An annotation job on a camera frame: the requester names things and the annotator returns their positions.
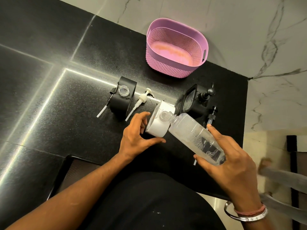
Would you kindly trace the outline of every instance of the hand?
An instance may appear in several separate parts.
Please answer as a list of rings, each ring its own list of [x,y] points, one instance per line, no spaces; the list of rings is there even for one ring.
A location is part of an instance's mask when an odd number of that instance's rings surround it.
[[[226,161],[214,166],[200,156],[194,155],[194,158],[228,194],[237,211],[258,210],[262,204],[257,189],[255,162],[233,138],[222,135],[210,124],[207,127],[224,150]]]
[[[166,140],[161,137],[143,139],[140,136],[144,133],[148,115],[150,115],[149,112],[142,112],[133,116],[129,126],[124,129],[118,154],[133,160],[150,146],[157,143],[166,143]]]

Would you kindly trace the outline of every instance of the silver bangle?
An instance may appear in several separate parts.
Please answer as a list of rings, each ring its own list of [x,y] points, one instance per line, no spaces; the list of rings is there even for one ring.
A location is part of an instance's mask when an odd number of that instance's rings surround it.
[[[224,211],[225,211],[225,213],[226,213],[229,217],[231,217],[232,219],[237,220],[237,221],[241,221],[241,222],[254,222],[254,221],[257,221],[257,220],[261,220],[261,219],[263,219],[264,217],[266,217],[266,215],[267,215],[267,213],[268,213],[268,209],[267,209],[267,207],[265,207],[264,211],[263,211],[261,214],[259,214],[259,215],[257,215],[257,216],[254,216],[254,217],[238,217],[238,216],[233,216],[232,214],[230,214],[230,213],[226,210],[227,207],[228,207],[230,204],[232,204],[231,201],[227,201],[227,202],[225,203],[225,206],[224,206]]]

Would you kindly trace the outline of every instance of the black shirt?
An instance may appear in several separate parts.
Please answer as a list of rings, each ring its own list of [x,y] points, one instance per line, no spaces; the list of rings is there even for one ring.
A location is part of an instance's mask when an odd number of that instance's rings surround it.
[[[226,230],[204,198],[155,172],[133,174],[106,191],[79,229]]]

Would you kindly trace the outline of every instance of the person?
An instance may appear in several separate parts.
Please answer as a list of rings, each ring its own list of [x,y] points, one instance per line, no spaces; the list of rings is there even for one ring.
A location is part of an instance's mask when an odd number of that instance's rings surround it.
[[[193,190],[161,173],[136,173],[103,194],[113,178],[148,147],[163,138],[144,139],[149,112],[135,114],[123,132],[119,152],[107,163],[30,213],[7,230],[72,229],[216,229],[225,230],[214,209]],[[262,207],[257,169],[250,156],[229,136],[208,125],[226,161],[213,166],[194,155],[221,186],[239,212]],[[274,229],[267,217],[243,224],[245,230]]]
[[[277,170],[274,169],[271,165],[272,160],[270,158],[262,158],[258,167],[258,174],[269,178],[273,182],[291,187],[299,192],[307,194],[306,176],[288,171]],[[306,210],[292,207],[291,205],[282,203],[271,196],[272,195],[261,194],[260,198],[266,206],[289,216],[291,219],[301,224],[307,225]]]

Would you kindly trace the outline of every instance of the bottle neck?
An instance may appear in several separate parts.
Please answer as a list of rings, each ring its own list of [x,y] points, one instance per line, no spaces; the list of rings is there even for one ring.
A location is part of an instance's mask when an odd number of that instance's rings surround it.
[[[173,114],[172,112],[167,112],[167,111],[162,111],[160,113],[160,119],[162,121],[167,121],[167,122],[170,122],[171,124],[172,123],[175,123],[176,120],[177,120],[177,116],[175,114]]]

